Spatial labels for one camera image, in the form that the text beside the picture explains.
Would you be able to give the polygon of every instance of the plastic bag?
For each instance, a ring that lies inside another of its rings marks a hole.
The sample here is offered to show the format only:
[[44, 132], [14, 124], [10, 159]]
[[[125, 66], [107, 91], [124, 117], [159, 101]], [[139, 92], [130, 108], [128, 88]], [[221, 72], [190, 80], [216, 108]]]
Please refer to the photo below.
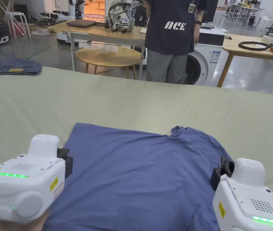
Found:
[[112, 45], [104, 45], [101, 49], [102, 53], [117, 53], [118, 52], [118, 47], [117, 46], [112, 46]]
[[43, 36], [47, 36], [47, 35], [56, 35], [56, 34], [50, 34], [49, 30], [48, 29], [43, 29], [43, 28], [40, 28], [40, 27], [36, 27], [31, 35], [43, 35]]
[[88, 50], [101, 50], [104, 43], [92, 44], [91, 42], [79, 42], [79, 48], [85, 48]]

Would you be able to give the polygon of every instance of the yellow warning label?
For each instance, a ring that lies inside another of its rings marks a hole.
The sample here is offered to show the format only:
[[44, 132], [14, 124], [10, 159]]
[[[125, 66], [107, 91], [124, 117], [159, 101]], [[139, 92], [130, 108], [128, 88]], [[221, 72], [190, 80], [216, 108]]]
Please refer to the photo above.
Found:
[[55, 178], [55, 180], [50, 184], [50, 192], [55, 188], [58, 182], [59, 182], [59, 177]]
[[8, 72], [23, 72], [23, 68], [11, 68]]
[[220, 202], [220, 204], [218, 204], [218, 208], [220, 209], [221, 216], [224, 219], [226, 213], [225, 213], [225, 209], [224, 209], [222, 202]]

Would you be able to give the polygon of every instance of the badge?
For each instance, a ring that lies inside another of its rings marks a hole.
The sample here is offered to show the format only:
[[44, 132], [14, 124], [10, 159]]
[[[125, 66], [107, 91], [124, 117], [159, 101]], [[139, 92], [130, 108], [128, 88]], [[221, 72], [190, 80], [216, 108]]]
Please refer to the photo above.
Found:
[[194, 11], [195, 11], [195, 8], [196, 8], [196, 5], [194, 4], [194, 0], [192, 0], [192, 3], [190, 3], [190, 5], [189, 5], [189, 10], [188, 10], [188, 12], [189, 12], [190, 14], [193, 14]]

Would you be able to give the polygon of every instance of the washing machine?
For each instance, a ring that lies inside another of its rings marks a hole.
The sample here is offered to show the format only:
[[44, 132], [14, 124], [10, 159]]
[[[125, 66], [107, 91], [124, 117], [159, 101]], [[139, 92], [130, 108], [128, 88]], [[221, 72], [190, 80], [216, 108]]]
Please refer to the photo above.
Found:
[[200, 29], [199, 42], [195, 51], [188, 54], [186, 66], [186, 84], [216, 87], [213, 76], [219, 60], [225, 33], [214, 27]]

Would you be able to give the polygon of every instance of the person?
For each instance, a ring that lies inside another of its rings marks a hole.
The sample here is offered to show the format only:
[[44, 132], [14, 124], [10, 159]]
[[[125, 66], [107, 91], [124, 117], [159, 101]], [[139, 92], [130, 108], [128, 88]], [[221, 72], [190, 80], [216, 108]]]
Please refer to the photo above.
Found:
[[236, 3], [235, 4], [244, 4], [245, 3], [245, 0], [238, 0], [238, 1], [236, 1]]
[[257, 2], [258, 2], [257, 0], [251, 0], [251, 1], [249, 2], [249, 5], [253, 5], [253, 4], [255, 5], [255, 4], [257, 4]]
[[0, 220], [0, 231], [42, 231], [49, 213], [50, 208], [47, 209], [41, 217], [27, 224]]
[[184, 84], [187, 55], [199, 40], [208, 0], [144, 0], [144, 5], [150, 16], [146, 80]]

